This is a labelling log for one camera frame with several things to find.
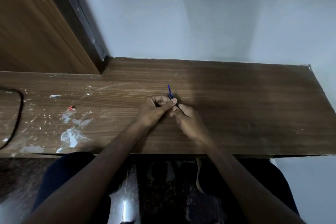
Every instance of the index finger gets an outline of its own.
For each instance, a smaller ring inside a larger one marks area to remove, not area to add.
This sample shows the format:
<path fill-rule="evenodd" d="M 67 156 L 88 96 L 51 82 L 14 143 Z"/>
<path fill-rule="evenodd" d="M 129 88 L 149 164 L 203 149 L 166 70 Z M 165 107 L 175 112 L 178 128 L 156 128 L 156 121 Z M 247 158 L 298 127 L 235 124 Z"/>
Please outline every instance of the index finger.
<path fill-rule="evenodd" d="M 153 96 L 152 100 L 155 103 L 159 103 L 159 102 L 167 103 L 169 101 L 169 98 L 167 96 Z"/>

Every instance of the wooden panel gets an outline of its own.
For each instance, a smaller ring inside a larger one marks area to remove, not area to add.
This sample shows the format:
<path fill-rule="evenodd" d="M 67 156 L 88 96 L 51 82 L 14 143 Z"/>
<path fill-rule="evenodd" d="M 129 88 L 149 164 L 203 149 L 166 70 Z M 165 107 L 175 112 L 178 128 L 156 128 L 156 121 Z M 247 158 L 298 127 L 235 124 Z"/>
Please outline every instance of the wooden panel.
<path fill-rule="evenodd" d="M 0 70 L 99 74 L 53 0 L 0 2 Z"/>
<path fill-rule="evenodd" d="M 234 154 L 336 154 L 336 115 L 307 66 L 126 58 L 101 77 L 1 72 L 0 84 L 26 97 L 19 132 L 1 152 L 97 153 L 168 83 Z M 202 154 L 170 117 L 133 152 Z"/>

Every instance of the black cable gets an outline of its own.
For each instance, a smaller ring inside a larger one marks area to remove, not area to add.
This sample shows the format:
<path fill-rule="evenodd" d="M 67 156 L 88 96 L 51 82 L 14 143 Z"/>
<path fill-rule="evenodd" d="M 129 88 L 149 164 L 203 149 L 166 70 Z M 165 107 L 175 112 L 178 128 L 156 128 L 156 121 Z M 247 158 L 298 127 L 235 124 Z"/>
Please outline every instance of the black cable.
<path fill-rule="evenodd" d="M 24 100 L 25 97 L 23 96 L 22 92 L 19 91 L 19 90 L 15 90 L 15 89 L 6 89 L 6 88 L 0 88 L 0 90 L 3 90 L 3 91 L 10 91 L 10 92 L 16 92 L 16 93 L 18 93 L 19 96 L 20 96 L 20 107 L 19 107 L 19 113 L 18 113 L 18 115 L 17 115 L 17 117 L 16 117 L 15 126 L 14 126 L 14 129 L 13 129 L 13 132 L 12 132 L 10 138 L 6 141 L 6 143 L 5 143 L 3 146 L 0 147 L 0 150 L 2 150 L 3 148 L 5 148 L 5 147 L 9 144 L 9 142 L 10 142 L 10 141 L 12 140 L 12 138 L 15 136 L 15 133 L 16 133 L 18 127 L 19 127 L 19 123 L 20 123 L 20 120 L 21 120 L 22 109 L 23 109 L 23 100 Z"/>

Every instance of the person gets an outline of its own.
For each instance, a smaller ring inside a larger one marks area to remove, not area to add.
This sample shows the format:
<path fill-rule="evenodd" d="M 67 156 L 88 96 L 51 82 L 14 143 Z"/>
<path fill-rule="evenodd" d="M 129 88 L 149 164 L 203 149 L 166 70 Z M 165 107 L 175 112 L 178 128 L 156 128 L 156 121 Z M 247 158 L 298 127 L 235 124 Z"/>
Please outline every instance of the person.
<path fill-rule="evenodd" d="M 176 118 L 183 133 L 202 148 L 215 164 L 249 223 L 305 223 L 211 138 L 196 110 L 183 104 L 177 107 L 176 104 L 176 99 L 169 100 L 166 96 L 146 98 L 135 119 L 100 154 L 92 157 L 80 171 L 75 171 L 76 174 L 71 174 L 71 178 L 66 178 L 67 181 L 61 182 L 62 185 L 57 185 L 59 188 L 43 192 L 45 198 L 37 200 L 35 209 L 24 223 L 90 222 L 132 147 L 166 112 Z"/>

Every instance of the leg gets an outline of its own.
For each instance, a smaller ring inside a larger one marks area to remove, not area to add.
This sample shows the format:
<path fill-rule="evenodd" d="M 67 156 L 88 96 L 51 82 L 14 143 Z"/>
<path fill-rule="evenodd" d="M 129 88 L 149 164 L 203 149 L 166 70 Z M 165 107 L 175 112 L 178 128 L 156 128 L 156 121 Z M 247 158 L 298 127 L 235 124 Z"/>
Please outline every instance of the leg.
<path fill-rule="evenodd" d="M 273 195 L 299 214 L 285 177 L 269 160 L 248 158 L 239 159 L 239 162 Z M 225 223 L 247 223 L 238 201 L 213 163 L 202 165 L 198 180 L 205 193 L 221 199 L 227 214 Z"/>
<path fill-rule="evenodd" d="M 95 156 L 88 152 L 74 152 L 56 160 L 43 176 L 33 210 L 35 210 L 45 199 L 47 199 L 47 197 L 60 188 L 71 177 L 82 170 L 82 168 L 84 168 L 94 158 Z M 91 218 L 91 222 L 107 223 L 110 214 L 110 205 L 110 197 L 108 195 L 104 195 L 96 212 L 94 213 L 94 216 Z"/>

